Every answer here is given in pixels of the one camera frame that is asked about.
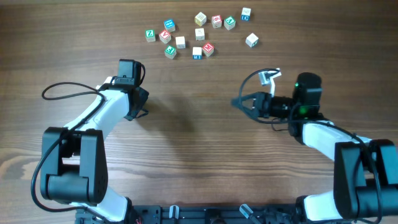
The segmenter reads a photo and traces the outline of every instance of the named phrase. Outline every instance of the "wood grain surface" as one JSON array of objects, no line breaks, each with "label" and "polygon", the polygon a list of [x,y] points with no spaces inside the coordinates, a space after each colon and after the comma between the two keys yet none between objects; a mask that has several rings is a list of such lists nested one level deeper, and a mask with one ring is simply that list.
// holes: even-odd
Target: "wood grain surface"
[{"label": "wood grain surface", "polygon": [[[240,21],[242,7],[252,20]],[[208,16],[206,40],[195,41],[194,17]],[[236,18],[214,29],[213,15]],[[159,39],[174,19],[186,49],[165,57]],[[276,94],[291,96],[301,72],[323,79],[321,111],[335,124],[398,143],[397,1],[206,1],[0,7],[0,223],[73,223],[30,197],[41,138],[75,119],[93,96],[45,101],[55,82],[96,86],[116,75],[118,60],[142,62],[149,115],[121,121],[105,141],[109,184],[135,205],[292,203],[333,188],[333,163],[286,132],[255,123],[230,106],[251,72],[280,67]],[[254,32],[258,46],[246,37]],[[192,47],[215,45],[192,60]],[[80,88],[61,87],[50,95]],[[257,78],[244,93],[268,91]],[[52,202],[49,206],[59,207]],[[383,223],[397,223],[385,218]]]}]

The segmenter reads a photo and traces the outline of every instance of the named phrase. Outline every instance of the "white cube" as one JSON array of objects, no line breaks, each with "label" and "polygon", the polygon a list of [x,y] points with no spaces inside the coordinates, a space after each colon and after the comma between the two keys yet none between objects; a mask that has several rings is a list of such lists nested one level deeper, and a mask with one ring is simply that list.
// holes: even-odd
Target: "white cube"
[{"label": "white cube", "polygon": [[159,34],[159,39],[167,44],[171,39],[172,39],[172,35],[167,32],[167,30],[163,30],[160,34]]},{"label": "white cube", "polygon": [[249,47],[254,47],[258,42],[259,38],[253,33],[246,38],[246,43],[248,44]]},{"label": "white cube", "polygon": [[192,48],[192,58],[195,60],[201,60],[201,47]]},{"label": "white cube", "polygon": [[205,39],[205,30],[204,28],[195,29],[196,40],[204,40]]},{"label": "white cube", "polygon": [[220,15],[213,16],[211,18],[211,24],[213,25],[213,28],[220,28],[223,25],[223,20]]},{"label": "white cube", "polygon": [[206,43],[203,47],[203,53],[205,53],[205,55],[207,57],[210,57],[210,55],[213,54],[214,52],[214,46],[211,43]]},{"label": "white cube", "polygon": [[250,12],[251,9],[250,8],[243,8],[242,9],[242,15],[241,15],[241,20],[243,21],[249,21],[250,20]]},{"label": "white cube", "polygon": [[195,16],[195,23],[198,24],[199,26],[203,26],[206,23],[206,20],[207,17],[202,12],[199,12],[199,14]]},{"label": "white cube", "polygon": [[172,46],[167,46],[166,49],[164,50],[164,54],[166,55],[166,57],[168,57],[169,59],[173,59],[176,54],[177,54],[177,50],[172,47]]},{"label": "white cube", "polygon": [[163,22],[164,27],[166,28],[167,32],[174,32],[175,31],[175,24],[172,19],[167,19]]},{"label": "white cube", "polygon": [[176,37],[175,45],[177,46],[178,49],[184,49],[185,48],[185,37]]},{"label": "white cube", "polygon": [[232,16],[229,16],[224,20],[224,26],[226,29],[231,30],[235,27],[236,21]]},{"label": "white cube", "polygon": [[155,30],[145,30],[145,38],[148,42],[156,41]]}]

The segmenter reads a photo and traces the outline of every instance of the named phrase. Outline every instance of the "black wire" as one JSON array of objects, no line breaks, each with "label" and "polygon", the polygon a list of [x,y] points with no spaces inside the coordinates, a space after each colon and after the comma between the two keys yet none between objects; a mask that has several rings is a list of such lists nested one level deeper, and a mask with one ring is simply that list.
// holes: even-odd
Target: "black wire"
[{"label": "black wire", "polygon": [[[82,92],[82,93],[74,93],[74,94],[70,94],[70,95],[66,95],[66,96],[58,96],[58,97],[46,97],[45,93],[55,87],[55,86],[59,86],[59,85],[78,85],[78,86],[82,86],[85,88],[88,88],[92,91],[86,91],[86,92]],[[66,98],[71,98],[71,97],[75,97],[75,96],[83,96],[83,95],[90,95],[90,94],[95,94],[101,97],[101,101],[100,103],[98,103],[98,105],[87,115],[85,116],[78,124],[76,124],[74,127],[70,128],[65,134],[61,135],[51,146],[50,148],[45,152],[45,154],[42,156],[42,158],[40,159],[39,163],[36,166],[36,169],[33,173],[33,177],[32,177],[32,182],[30,185],[30,194],[32,195],[32,200],[33,202],[42,210],[45,210],[47,212],[69,212],[69,211],[73,211],[73,210],[84,210],[88,213],[91,213],[92,215],[102,219],[104,222],[108,222],[107,219],[100,215],[97,214],[94,211],[89,210],[88,208],[84,207],[84,206],[79,206],[79,207],[69,207],[69,208],[48,208],[45,205],[43,205],[42,203],[39,202],[37,195],[36,195],[36,180],[37,180],[37,176],[39,174],[39,171],[41,169],[41,167],[43,166],[43,163],[45,162],[45,160],[48,158],[48,156],[50,155],[50,153],[55,149],[56,146],[58,146],[62,140],[66,139],[67,137],[69,137],[69,135],[71,135],[72,132],[74,132],[74,130],[76,130],[77,128],[79,128],[81,125],[85,124],[86,121],[92,117],[104,104],[106,98],[104,95],[102,95],[101,93],[99,93],[96,89],[81,84],[81,83],[75,83],[75,82],[61,82],[61,83],[56,83],[53,85],[48,86],[46,89],[43,90],[42,92],[42,98],[45,100],[62,100],[62,99],[66,99]]]},{"label": "black wire", "polygon": [[[279,121],[282,121],[281,119],[279,119],[279,118],[274,118],[274,119],[272,119],[272,121],[276,121],[276,120],[279,120]],[[274,130],[274,131],[288,131],[288,129],[276,129],[275,127],[274,127],[274,124],[271,124],[271,127],[272,127],[272,130]]]},{"label": "black wire", "polygon": [[144,74],[142,75],[142,78],[141,78],[141,83],[140,83],[140,85],[142,84],[142,82],[144,81],[144,78],[145,78],[145,66],[143,65],[143,64],[141,64],[141,66],[142,66],[142,69],[143,69],[143,71],[144,71]]},{"label": "black wire", "polygon": [[378,205],[378,213],[377,213],[377,219],[374,222],[371,222],[369,220],[365,220],[365,219],[359,219],[359,221],[361,222],[365,222],[365,223],[371,223],[371,224],[378,224],[381,222],[382,219],[382,198],[381,198],[381,187],[380,187],[380,180],[379,180],[379,174],[377,172],[376,169],[376,164],[372,158],[371,153],[369,152],[368,147],[366,147],[365,143],[362,141],[362,139],[360,139],[359,137],[357,137],[357,135],[352,134],[349,131],[346,131],[343,128],[334,126],[332,124],[330,124],[329,122],[324,123],[324,122],[320,122],[320,121],[316,121],[316,120],[310,120],[310,119],[292,119],[292,115],[293,115],[293,110],[296,109],[296,107],[299,106],[299,104],[295,104],[289,114],[289,119],[285,120],[285,121],[264,121],[264,120],[260,120],[258,118],[255,118],[253,115],[251,115],[250,110],[248,108],[245,108],[243,106],[243,101],[242,101],[242,92],[243,92],[243,87],[245,86],[246,82],[248,82],[248,80],[257,75],[260,72],[275,72],[275,73],[279,73],[278,69],[275,68],[265,68],[265,69],[260,69],[257,70],[255,72],[253,72],[252,74],[250,74],[247,78],[245,78],[239,88],[239,94],[238,94],[238,106],[239,109],[241,111],[243,111],[243,113],[250,119],[252,119],[253,121],[257,121],[258,123],[262,123],[262,124],[287,124],[287,123],[313,123],[313,124],[320,124],[320,125],[324,125],[327,126],[329,128],[334,128],[336,130],[341,131],[342,133],[347,134],[348,136],[350,136],[352,139],[357,140],[357,142],[359,142],[359,145],[362,149],[362,151],[365,154],[366,159],[368,160],[369,166],[371,171],[373,172],[373,177],[374,177],[374,181],[376,183],[376,195],[377,195],[377,205]]},{"label": "black wire", "polygon": [[110,81],[110,84],[112,85],[112,82],[113,82],[113,80],[116,78],[117,76],[113,76],[112,77],[112,79],[111,79],[111,81]]}]

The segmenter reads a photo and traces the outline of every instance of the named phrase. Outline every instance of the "alphabet block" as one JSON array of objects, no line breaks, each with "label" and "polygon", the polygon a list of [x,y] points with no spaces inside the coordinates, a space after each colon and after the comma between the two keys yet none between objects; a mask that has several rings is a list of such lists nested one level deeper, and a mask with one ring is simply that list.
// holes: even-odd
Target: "alphabet block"
[{"label": "alphabet block", "polygon": [[236,21],[232,16],[229,16],[224,20],[224,26],[226,29],[231,30],[235,27]]},{"label": "alphabet block", "polygon": [[221,16],[213,16],[211,18],[211,24],[213,25],[213,28],[220,28],[223,25],[223,20],[221,19]]},{"label": "alphabet block", "polygon": [[212,53],[214,52],[214,46],[213,46],[211,43],[209,43],[209,42],[207,42],[207,43],[202,47],[202,49],[203,49],[203,53],[205,53],[205,55],[206,55],[207,57],[210,57],[210,55],[212,55]]},{"label": "alphabet block", "polygon": [[177,46],[178,49],[184,49],[185,48],[185,37],[176,37],[175,45]]},{"label": "alphabet block", "polygon": [[201,60],[201,47],[193,47],[192,58],[194,60]]},{"label": "alphabet block", "polygon": [[246,43],[249,47],[254,47],[258,42],[259,38],[253,33],[246,38]]},{"label": "alphabet block", "polygon": [[205,30],[204,28],[195,29],[196,40],[204,40],[205,39]]},{"label": "alphabet block", "polygon": [[166,28],[167,32],[175,31],[175,24],[172,19],[167,19],[164,21],[164,27]]},{"label": "alphabet block", "polygon": [[206,23],[206,15],[204,13],[199,12],[197,16],[195,16],[195,23],[198,24],[199,26],[203,26]]},{"label": "alphabet block", "polygon": [[241,20],[243,21],[249,21],[250,20],[250,12],[251,9],[250,8],[243,8],[242,9],[242,15],[241,15]]},{"label": "alphabet block", "polygon": [[173,59],[176,56],[177,51],[176,51],[176,49],[174,47],[169,45],[169,46],[166,47],[166,50],[164,50],[164,54],[169,59]]},{"label": "alphabet block", "polygon": [[148,42],[156,41],[155,30],[145,30],[145,37]]},{"label": "alphabet block", "polygon": [[163,30],[163,31],[159,34],[159,39],[160,39],[163,43],[167,44],[167,43],[172,39],[172,36],[171,36],[171,34],[170,34],[169,32],[167,32],[167,30]]}]

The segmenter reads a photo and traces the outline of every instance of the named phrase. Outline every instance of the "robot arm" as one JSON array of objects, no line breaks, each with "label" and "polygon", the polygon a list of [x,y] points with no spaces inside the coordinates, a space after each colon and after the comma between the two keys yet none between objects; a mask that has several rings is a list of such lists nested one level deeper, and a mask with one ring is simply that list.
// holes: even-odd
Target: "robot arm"
[{"label": "robot arm", "polygon": [[[104,140],[115,125],[137,117],[148,98],[140,88],[141,64],[120,60],[117,77],[108,77],[98,91],[105,97],[102,107],[57,146],[42,166],[40,191],[45,199],[86,207],[110,222],[123,222],[131,207],[128,198],[108,187]],[[43,135],[43,153],[66,130],[76,126],[99,105],[101,97],[63,128],[48,128]],[[64,164],[63,157],[80,156],[80,165]]]},{"label": "robot arm", "polygon": [[[103,106],[72,135],[54,148],[41,169],[40,191],[43,198],[59,203],[86,207],[78,210],[76,223],[148,223],[148,224],[348,224],[351,220],[375,217],[379,210],[374,182],[364,178],[369,169],[363,159],[358,141],[365,142],[375,155],[381,182],[383,215],[398,215],[398,164],[394,145],[387,140],[370,140],[333,128],[333,123],[319,110],[322,89],[320,78],[312,73],[298,76],[292,98],[274,96],[277,73],[262,72],[263,84],[271,84],[271,93],[254,93],[242,99],[254,99],[249,111],[252,117],[270,116],[294,120],[316,121],[289,124],[289,133],[298,142],[322,152],[335,162],[334,188],[320,195],[302,196],[296,204],[249,207],[190,207],[170,208],[160,206],[132,206],[131,201],[108,187],[108,170],[104,140],[122,119],[138,118],[147,100],[148,92],[139,87],[141,64],[121,60],[117,77],[108,77],[97,89],[104,95]],[[68,129],[78,124],[92,111],[101,98],[95,101],[76,120],[63,128],[48,128],[43,135],[42,152],[47,151]],[[243,110],[239,100],[233,105]],[[80,156],[80,165],[64,164],[62,158]]]},{"label": "robot arm", "polygon": [[[280,76],[280,71],[270,69],[258,74],[263,85],[274,85],[271,81]],[[299,198],[305,211],[304,220],[357,220],[376,217],[380,211],[383,215],[398,215],[398,159],[395,146],[388,140],[371,140],[361,136],[353,139],[352,134],[335,127],[319,113],[321,93],[321,78],[313,73],[301,73],[292,98],[274,96],[273,92],[257,92],[235,98],[231,104],[258,122],[275,123],[258,120],[258,117],[279,118],[279,123],[289,125],[290,135],[299,143],[320,151],[335,162],[333,190]],[[252,107],[245,108],[242,101],[249,99],[253,101]],[[367,144],[375,170],[372,170],[362,144]],[[364,170],[378,178],[379,195],[376,178],[365,179]]]}]

